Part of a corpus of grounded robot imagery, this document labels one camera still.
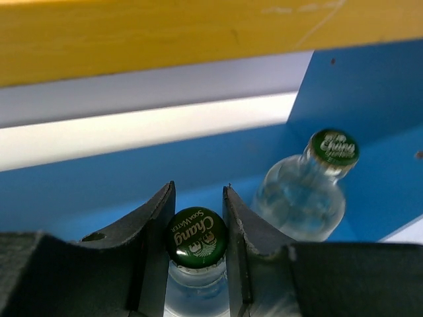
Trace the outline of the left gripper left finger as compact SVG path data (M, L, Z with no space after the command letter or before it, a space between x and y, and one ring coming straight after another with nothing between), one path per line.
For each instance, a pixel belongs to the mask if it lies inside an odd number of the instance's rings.
M1 234L2 316L162 316L175 185L78 242Z

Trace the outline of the clear glass bottle front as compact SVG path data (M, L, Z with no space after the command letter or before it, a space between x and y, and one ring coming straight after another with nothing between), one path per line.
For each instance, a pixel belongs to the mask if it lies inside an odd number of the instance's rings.
M165 316L228 316L227 226L214 211L189 207L164 233L170 258Z

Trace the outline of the clear glass bottle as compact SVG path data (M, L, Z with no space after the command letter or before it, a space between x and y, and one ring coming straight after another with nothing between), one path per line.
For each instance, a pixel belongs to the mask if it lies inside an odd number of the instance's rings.
M228 316L227 226L214 211L189 207L164 233L170 258L165 316Z
M345 214L346 198L338 181L359 156L351 135L322 129L301 154L283 158L267 172L251 209L296 241L326 241Z

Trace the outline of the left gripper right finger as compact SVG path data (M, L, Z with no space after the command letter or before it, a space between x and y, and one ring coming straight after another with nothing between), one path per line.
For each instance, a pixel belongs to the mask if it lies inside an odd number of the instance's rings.
M223 189L232 316L421 316L419 244L296 242Z

